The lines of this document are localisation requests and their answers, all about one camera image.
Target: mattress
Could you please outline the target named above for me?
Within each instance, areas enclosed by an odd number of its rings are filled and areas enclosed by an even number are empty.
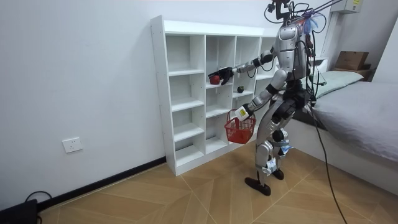
[[[318,99],[314,113],[334,138],[398,162],[398,85],[357,82]]]

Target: power socket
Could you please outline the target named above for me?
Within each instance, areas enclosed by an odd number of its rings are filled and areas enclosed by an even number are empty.
[[[83,145],[81,144],[80,138],[63,140],[62,144],[63,147],[65,148],[65,152],[67,153],[83,149]]]

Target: red basket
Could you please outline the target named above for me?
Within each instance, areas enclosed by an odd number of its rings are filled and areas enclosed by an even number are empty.
[[[254,126],[256,125],[256,115],[253,115],[244,121],[240,121],[237,117],[231,119],[229,114],[232,111],[236,110],[229,111],[226,117],[226,124],[224,125],[228,141],[246,144],[253,135]]]

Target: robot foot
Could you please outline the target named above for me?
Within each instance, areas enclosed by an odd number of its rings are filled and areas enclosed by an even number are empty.
[[[263,195],[265,196],[270,196],[271,195],[271,188],[268,185],[261,186],[260,182],[258,180],[254,180],[250,177],[246,177],[244,179],[244,182],[254,190],[260,191]]]
[[[285,174],[281,171],[281,169],[278,169],[277,171],[272,173],[276,179],[278,180],[283,180],[285,178]]]

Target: label sticker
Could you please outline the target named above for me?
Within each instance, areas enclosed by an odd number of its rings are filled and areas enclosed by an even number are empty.
[[[246,115],[246,111],[245,110],[241,110],[240,113],[241,113],[242,116]]]

